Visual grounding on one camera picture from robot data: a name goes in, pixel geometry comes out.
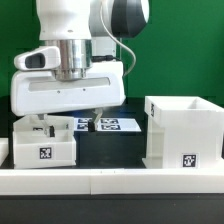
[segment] open white box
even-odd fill
[[[42,121],[28,115],[13,124],[14,168],[47,168],[76,164],[76,142],[73,137],[74,118],[48,116],[46,122],[54,126],[55,137],[44,133]]]
[[[223,162],[224,109],[199,97],[146,97],[147,168],[212,168]]]

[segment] green wall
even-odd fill
[[[202,96],[224,106],[224,1],[151,0],[147,28],[129,46],[129,97]]]
[[[151,0],[150,23],[125,40],[137,65],[125,78],[129,97],[197,95],[224,106],[224,1]],[[0,96],[9,94],[13,58],[39,46],[34,0],[0,6]],[[126,64],[130,59],[123,53]]]

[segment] cable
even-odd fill
[[[121,48],[123,48],[124,50],[126,50],[131,56],[132,56],[132,64],[130,66],[130,68],[124,73],[123,76],[126,76],[128,75],[132,70],[133,68],[135,67],[135,64],[136,64],[136,56],[135,56],[135,53],[130,49],[128,48],[127,46],[125,46],[124,44],[122,44],[120,41],[118,41],[111,33],[110,31],[107,29],[107,27],[105,26],[104,24],[104,21],[103,21],[103,4],[101,3],[101,8],[100,8],[100,19],[101,19],[101,22],[102,22],[102,25],[103,25],[103,28],[105,29],[105,31],[107,32],[107,34],[110,36],[110,38],[115,42],[117,43]]]
[[[113,55],[105,55],[105,56],[92,56],[92,62],[102,62],[102,61],[121,61],[119,58],[114,57]]]

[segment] silver metal part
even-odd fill
[[[56,69],[56,79],[71,81],[86,77],[86,69],[92,66],[91,40],[48,40],[46,46],[60,49],[61,65]]]

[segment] white box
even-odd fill
[[[15,169],[75,165],[76,143],[69,131],[55,131],[55,138],[42,131],[13,132]]]
[[[145,98],[147,168],[213,168],[222,155],[224,110],[199,97]]]
[[[74,118],[47,116],[44,122],[54,126],[55,137],[44,132],[37,115],[27,115],[13,124],[14,168],[46,168],[76,164]]]

